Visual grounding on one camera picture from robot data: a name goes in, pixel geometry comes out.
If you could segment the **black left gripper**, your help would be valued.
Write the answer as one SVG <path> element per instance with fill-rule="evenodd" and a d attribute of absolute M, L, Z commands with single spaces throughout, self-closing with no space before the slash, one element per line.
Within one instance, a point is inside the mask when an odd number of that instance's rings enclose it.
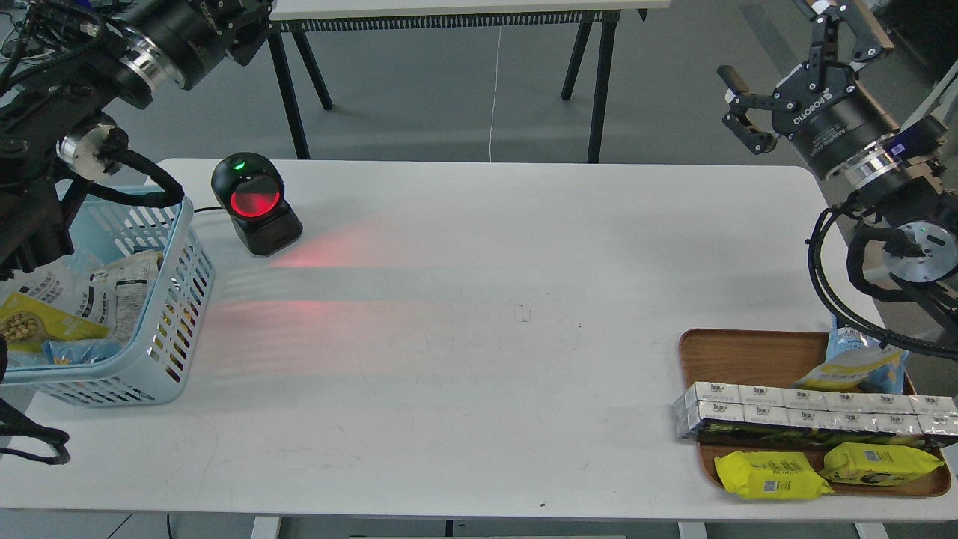
<path fill-rule="evenodd" d="M 246 66 L 271 32 L 272 1 L 136 1 L 120 15 L 122 62 L 150 90 L 194 88 L 222 59 Z"/>

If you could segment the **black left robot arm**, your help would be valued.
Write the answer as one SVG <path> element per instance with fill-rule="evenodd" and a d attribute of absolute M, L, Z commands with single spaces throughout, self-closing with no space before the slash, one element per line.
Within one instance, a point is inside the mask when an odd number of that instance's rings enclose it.
<path fill-rule="evenodd" d="M 180 204 L 183 187 L 130 150 L 103 112 L 137 109 L 158 85 L 194 88 L 222 61 L 250 64 L 272 31 L 274 1 L 137 1 L 115 18 L 79 1 L 28 1 L 2 69 L 2 278 L 74 252 L 86 197 L 127 206 Z"/>

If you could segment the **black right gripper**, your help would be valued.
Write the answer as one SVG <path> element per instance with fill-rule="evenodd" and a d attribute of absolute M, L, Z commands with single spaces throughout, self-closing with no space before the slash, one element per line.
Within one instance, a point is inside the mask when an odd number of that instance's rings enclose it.
<path fill-rule="evenodd" d="M 808 60 L 773 90 L 775 96 L 753 94 L 731 65 L 716 74 L 727 86 L 728 112 L 722 123 L 754 156 L 775 150 L 778 137 L 759 130 L 748 118 L 750 109 L 772 114 L 773 129 L 787 137 L 812 174 L 824 180 L 869 144 L 886 140 L 900 125 L 859 84 L 858 71 L 895 50 L 872 10 L 862 1 L 794 1 L 811 22 Z M 853 46 L 848 61 L 839 59 L 838 34 L 848 28 Z M 810 89 L 808 75 L 824 80 Z M 794 106 L 787 109 L 787 102 Z"/>

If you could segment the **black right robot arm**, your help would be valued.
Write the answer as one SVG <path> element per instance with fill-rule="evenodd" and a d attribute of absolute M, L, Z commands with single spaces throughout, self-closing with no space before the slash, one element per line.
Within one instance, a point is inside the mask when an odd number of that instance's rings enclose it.
<path fill-rule="evenodd" d="M 786 138 L 818 180 L 851 185 L 845 202 L 821 212 L 806 242 L 812 287 L 836 320 L 881 345 L 955 359 L 956 290 L 947 280 L 956 274 L 956 194 L 936 186 L 947 129 L 932 116 L 900 127 L 860 82 L 859 70 L 894 48 L 862 2 L 796 6 L 812 24 L 808 58 L 770 95 L 753 93 L 732 66 L 719 66 L 727 85 L 723 125 L 756 156 Z M 866 320 L 832 290 L 821 254 L 840 217 L 855 221 L 849 283 L 880 302 L 918 305 L 943 328 L 943 344 Z"/>

